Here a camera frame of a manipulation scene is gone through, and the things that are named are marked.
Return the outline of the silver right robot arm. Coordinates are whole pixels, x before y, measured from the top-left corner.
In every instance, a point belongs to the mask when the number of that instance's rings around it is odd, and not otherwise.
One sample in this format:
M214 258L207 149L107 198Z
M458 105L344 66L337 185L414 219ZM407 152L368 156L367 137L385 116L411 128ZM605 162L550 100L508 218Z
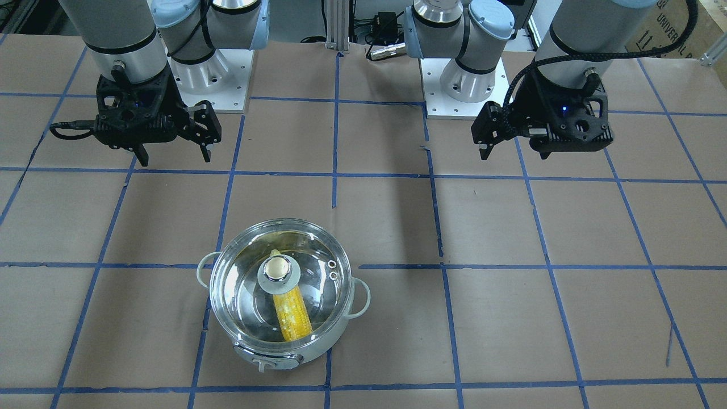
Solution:
M98 114L58 122L61 140L95 137L131 151L142 166L151 143L181 137L203 160L222 140L208 96L234 79L224 49L258 50L269 40L268 1L62 1L99 68Z

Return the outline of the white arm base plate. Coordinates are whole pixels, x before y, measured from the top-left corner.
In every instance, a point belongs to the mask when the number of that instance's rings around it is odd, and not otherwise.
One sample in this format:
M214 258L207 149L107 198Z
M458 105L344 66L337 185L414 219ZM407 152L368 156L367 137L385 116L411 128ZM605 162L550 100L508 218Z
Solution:
M427 117L473 120L484 103L503 103L509 81L502 60L493 72L465 72L451 58L420 60Z
M216 113L243 114L255 56L254 50L218 49L210 59L195 65L168 60L187 106L206 100Z

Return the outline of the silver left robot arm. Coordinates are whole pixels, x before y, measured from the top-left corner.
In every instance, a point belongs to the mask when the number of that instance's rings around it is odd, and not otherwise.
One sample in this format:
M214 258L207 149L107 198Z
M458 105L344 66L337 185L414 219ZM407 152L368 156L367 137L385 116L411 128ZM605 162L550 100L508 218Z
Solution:
M654 1L563 1L534 68L502 103L486 102L471 125L481 160L517 136L545 160L554 152L601 151L613 142L602 76ZM485 101L495 68L534 6L533 1L414 1L403 13L407 53L444 58L440 85L450 97Z

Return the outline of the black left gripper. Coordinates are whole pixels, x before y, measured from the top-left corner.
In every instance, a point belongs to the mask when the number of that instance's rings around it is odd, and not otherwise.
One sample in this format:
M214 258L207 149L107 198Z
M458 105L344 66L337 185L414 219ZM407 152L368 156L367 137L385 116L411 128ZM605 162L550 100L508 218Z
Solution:
M584 85L574 89L556 85L537 68L516 78L520 85L507 108L486 102L471 124L481 160L516 136L528 138L541 160L554 152L601 151L613 143L608 96L595 68L587 68Z

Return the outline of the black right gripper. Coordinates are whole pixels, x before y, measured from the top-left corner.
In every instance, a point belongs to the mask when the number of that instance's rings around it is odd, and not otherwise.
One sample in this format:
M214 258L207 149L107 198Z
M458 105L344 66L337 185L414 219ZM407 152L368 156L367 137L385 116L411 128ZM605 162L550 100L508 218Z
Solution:
M112 149L131 149L141 166L149 164L145 143L183 137L200 147L204 161L211 161L211 147L222 141L211 101L186 108L169 67L135 84L129 69L112 67L111 78L99 77L96 98L95 119L54 123L50 132L63 140L94 136Z

